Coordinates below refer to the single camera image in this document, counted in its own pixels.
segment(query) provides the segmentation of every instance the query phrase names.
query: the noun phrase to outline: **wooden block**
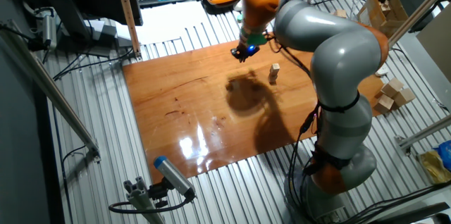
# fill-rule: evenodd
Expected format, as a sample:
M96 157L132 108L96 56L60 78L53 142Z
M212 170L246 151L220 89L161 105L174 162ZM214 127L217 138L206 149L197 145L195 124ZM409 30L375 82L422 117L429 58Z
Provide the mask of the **wooden block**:
M399 91L401 91L404 84L400 82L397 78L391 79L387 84L385 84L381 91L390 98L393 98Z
M277 74L279 73L280 66L277 63L274 63L271 65L271 68L269 68L269 75L268 75L268 81L270 84L276 83Z
M392 108L392 105L395 101L386 95L382 95L378 103L374 106L374 109L379 111L381 114L385 114Z
M337 11L333 12L333 15L346 19L346 11L343 9L337 9Z
M385 15L385 17L387 17L387 15L389 15L391 12L391 8L390 8L390 4L389 4L388 0L385 0L384 3L381 3L379 1L379 6L381 7L383 15Z
M277 75L277 73L280 70L280 65L278 63L274 63L271 65L271 68L269 68L269 74L270 75Z
M381 90L379 90L379 92L378 92L374 97L376 97L377 99L379 99L383 94L384 94L384 93L382 92L382 89L381 89Z
M408 104L413 99L415 99L415 94L411 91L410 88L403 89L399 91L393 100L395 101L396 106L401 107L405 104Z

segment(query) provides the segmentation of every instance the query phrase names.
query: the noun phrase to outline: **metal grating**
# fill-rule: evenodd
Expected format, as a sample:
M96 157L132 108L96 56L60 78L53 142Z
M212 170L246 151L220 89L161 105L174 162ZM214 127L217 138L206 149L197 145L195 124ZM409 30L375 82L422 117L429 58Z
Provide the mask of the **metal grating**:
M352 17L362 6L352 0L332 1L319 5L322 11L333 12L342 8ZM170 56L184 51L229 42L240 33L237 13L223 10L219 15L203 15L203 21L185 29L180 39L142 46L142 60ZM125 53L112 51L111 56ZM46 68L50 75L63 70L74 54L50 55ZM87 65L105 58L81 55L77 63ZM135 59L125 61L135 63ZM429 184L414 157L405 157L395 147L395 135L410 136L427 125L445 117L445 112L433 101L428 84L415 72L416 66L397 51L391 51L387 61L390 73L384 82L396 77L410 87L416 99L397 111L373 118L372 130L365 145L378 161L376 172L363 185L347 192L350 202L338 215L342 219L354 215L371 204L406 195ZM125 201L123 181L142 176L147 183L151 178L147 168L145 149L142 148L133 109L121 66L103 63L73 71L57 82L70 105L80 116L89 132L98 140L101 162L86 157L86 150L73 154L65 163L68 175L70 206L74 223L146 223L141 215L110 213L108 205ZM49 113L53 118L51 104ZM56 112L62 155L81 147L82 142ZM55 155L59 159L56 124L51 120ZM414 152L427 151L432 146L450 139L450 129L444 129L414 145ZM306 163L314 148L315 138L299 145L298 164ZM286 205L283 182L288 172L288 160L293 146L289 145L265 154L259 154L190 178L197 199L177 211L163 213L167 223L304 223ZM66 222L70 223L68 204L64 194L61 167L58 165L61 194ZM179 204L178 193L170 193L170 205Z

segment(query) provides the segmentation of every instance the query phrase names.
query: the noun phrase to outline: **wooden table surface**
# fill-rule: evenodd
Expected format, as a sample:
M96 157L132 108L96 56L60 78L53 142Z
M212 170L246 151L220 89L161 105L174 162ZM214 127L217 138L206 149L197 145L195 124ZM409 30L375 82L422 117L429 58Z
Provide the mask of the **wooden table surface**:
M237 42L124 66L153 181L167 156L187 177L293 143L316 105L308 76L268 45L239 63ZM312 53L293 51L307 67ZM279 63L275 85L269 68ZM366 78L359 91L374 106L383 83ZM311 137L310 130L303 139Z

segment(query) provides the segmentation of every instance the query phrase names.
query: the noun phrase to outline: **metal rail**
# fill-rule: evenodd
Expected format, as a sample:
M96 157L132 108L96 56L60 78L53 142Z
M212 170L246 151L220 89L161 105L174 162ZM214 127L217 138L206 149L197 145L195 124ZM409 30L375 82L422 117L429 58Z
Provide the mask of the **metal rail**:
M97 141L86 130L86 127L82 124L66 98L55 85L55 82L42 66L41 61L28 50L24 41L18 35L7 31L0 31L0 37L3 38L5 43L9 44L12 52L25 66L33 80L36 81L53 105L55 105L78 137L86 144L86 147L92 152L94 160L100 161Z

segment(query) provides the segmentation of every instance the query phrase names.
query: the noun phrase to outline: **cardboard box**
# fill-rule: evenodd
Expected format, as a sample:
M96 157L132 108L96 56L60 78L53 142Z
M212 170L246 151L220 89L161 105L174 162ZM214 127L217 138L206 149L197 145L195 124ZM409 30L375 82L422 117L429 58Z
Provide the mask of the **cardboard box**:
M383 5L388 5L390 10L387 11L385 6L384 14L379 2ZM359 22L376 28L389 38L408 17L400 0L366 0L364 6L357 14Z

